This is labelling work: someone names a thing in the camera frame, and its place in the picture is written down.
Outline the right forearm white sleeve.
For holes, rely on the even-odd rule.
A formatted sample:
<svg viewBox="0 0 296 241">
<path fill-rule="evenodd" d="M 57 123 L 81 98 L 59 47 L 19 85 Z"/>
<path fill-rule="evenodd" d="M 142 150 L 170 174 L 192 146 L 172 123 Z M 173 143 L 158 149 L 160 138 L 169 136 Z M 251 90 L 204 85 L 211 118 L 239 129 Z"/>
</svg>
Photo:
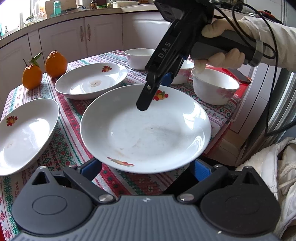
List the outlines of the right forearm white sleeve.
<svg viewBox="0 0 296 241">
<path fill-rule="evenodd" d="M 296 29 L 261 18 L 245 16 L 238 21 L 240 27 L 255 40 L 269 44 L 278 51 L 278 67 L 295 72 Z"/>
</svg>

